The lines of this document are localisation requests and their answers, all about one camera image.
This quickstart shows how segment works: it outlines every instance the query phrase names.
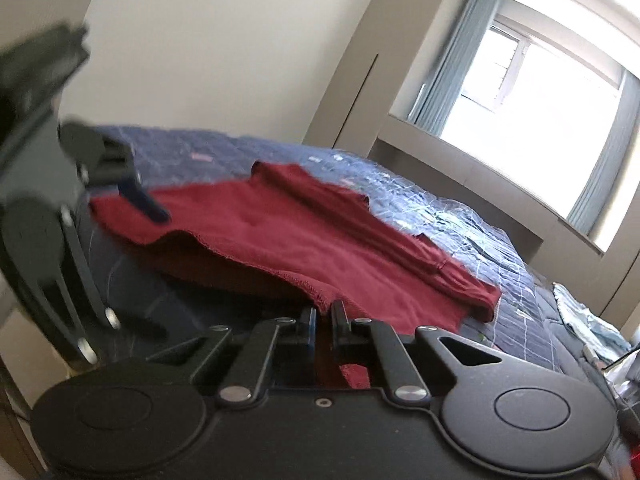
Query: circular pad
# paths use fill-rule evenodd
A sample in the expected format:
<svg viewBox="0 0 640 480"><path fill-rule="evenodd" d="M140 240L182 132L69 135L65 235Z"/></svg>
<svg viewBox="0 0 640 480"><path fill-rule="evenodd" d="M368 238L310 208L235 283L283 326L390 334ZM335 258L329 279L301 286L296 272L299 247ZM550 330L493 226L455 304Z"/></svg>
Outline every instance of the circular pad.
<svg viewBox="0 0 640 480"><path fill-rule="evenodd" d="M108 476L171 459L205 419L202 397L188 384L62 383L38 400L31 429L52 465Z"/></svg>
<svg viewBox="0 0 640 480"><path fill-rule="evenodd" d="M2 241L25 279L52 282L61 273L65 239L56 212L36 198L19 198L7 206Z"/></svg>
<svg viewBox="0 0 640 480"><path fill-rule="evenodd" d="M569 418L569 405L553 392L519 388L504 392L495 401L495 413L514 428L545 431L557 428Z"/></svg>
<svg viewBox="0 0 640 480"><path fill-rule="evenodd" d="M127 430L145 420L153 402L133 388L105 388L78 404L78 418L94 430Z"/></svg>

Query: red towel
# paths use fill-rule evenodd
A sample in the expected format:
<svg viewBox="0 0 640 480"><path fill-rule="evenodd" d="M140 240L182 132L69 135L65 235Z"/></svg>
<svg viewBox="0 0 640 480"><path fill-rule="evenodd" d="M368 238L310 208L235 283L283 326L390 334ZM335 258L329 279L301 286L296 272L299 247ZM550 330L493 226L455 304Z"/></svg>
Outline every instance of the red towel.
<svg viewBox="0 0 640 480"><path fill-rule="evenodd" d="M152 195L169 223L153 224L116 195L93 199L93 212L178 278L275 296L302 290L322 313L340 298L349 318L381 319L404 334L422 324L456 332L470 312L490 321L500 298L426 236L375 218L366 196L296 165L256 162L247 180Z"/></svg>

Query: light blue cloth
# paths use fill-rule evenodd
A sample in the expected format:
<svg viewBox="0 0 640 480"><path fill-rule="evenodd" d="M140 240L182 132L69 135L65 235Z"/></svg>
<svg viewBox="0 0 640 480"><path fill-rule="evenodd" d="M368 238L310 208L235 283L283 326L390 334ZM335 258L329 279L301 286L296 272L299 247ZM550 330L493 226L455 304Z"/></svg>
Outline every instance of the light blue cloth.
<svg viewBox="0 0 640 480"><path fill-rule="evenodd" d="M607 141L591 176L566 219L582 234L589 234L604 208L625 159L629 143L638 128L640 80L624 71L622 94Z"/></svg>
<svg viewBox="0 0 640 480"><path fill-rule="evenodd" d="M631 350L631 345L616 327L579 303L564 285L554 283L554 297L564 325L606 364Z"/></svg>

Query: blue curtain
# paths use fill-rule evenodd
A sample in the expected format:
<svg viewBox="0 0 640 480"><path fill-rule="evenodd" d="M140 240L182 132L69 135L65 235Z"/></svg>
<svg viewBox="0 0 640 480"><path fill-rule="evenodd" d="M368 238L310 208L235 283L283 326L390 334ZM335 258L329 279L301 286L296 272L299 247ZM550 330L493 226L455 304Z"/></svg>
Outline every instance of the blue curtain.
<svg viewBox="0 0 640 480"><path fill-rule="evenodd" d="M622 94L609 137L574 207L569 224L588 235L604 208L618 177L640 113L640 80L628 70L622 79Z"/></svg>
<svg viewBox="0 0 640 480"><path fill-rule="evenodd" d="M422 85L408 122L439 137L501 0L466 0L440 60Z"/></svg>

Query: metal screw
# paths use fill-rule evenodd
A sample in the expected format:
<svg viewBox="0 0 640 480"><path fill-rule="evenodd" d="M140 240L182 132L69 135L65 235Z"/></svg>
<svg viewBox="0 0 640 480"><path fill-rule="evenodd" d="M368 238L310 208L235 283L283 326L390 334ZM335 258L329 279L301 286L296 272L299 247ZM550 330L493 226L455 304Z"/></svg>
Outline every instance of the metal screw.
<svg viewBox="0 0 640 480"><path fill-rule="evenodd" d="M89 171L85 166L80 166L80 180L83 184L89 183Z"/></svg>
<svg viewBox="0 0 640 480"><path fill-rule="evenodd" d="M95 365L98 362L98 356L84 337L78 339L78 349L89 364Z"/></svg>
<svg viewBox="0 0 640 480"><path fill-rule="evenodd" d="M251 392L244 386L227 386L220 390L220 398L226 402L244 402L251 399Z"/></svg>
<svg viewBox="0 0 640 480"><path fill-rule="evenodd" d="M334 402L331 399L325 399L324 397L321 399L316 399L316 406L318 408L330 408Z"/></svg>
<svg viewBox="0 0 640 480"><path fill-rule="evenodd" d="M60 208L60 216L62 216L62 221L66 225L73 225L74 224L74 219L71 216L71 211L69 211L67 206L63 205Z"/></svg>
<svg viewBox="0 0 640 480"><path fill-rule="evenodd" d="M107 321L113 329L118 330L120 328L120 320L118 319L118 316L116 316L116 313L113 311L113 309L109 307L105 308L104 315L107 317Z"/></svg>
<svg viewBox="0 0 640 480"><path fill-rule="evenodd" d="M400 386L396 390L396 397L402 400L418 401L427 396L427 390L420 386Z"/></svg>

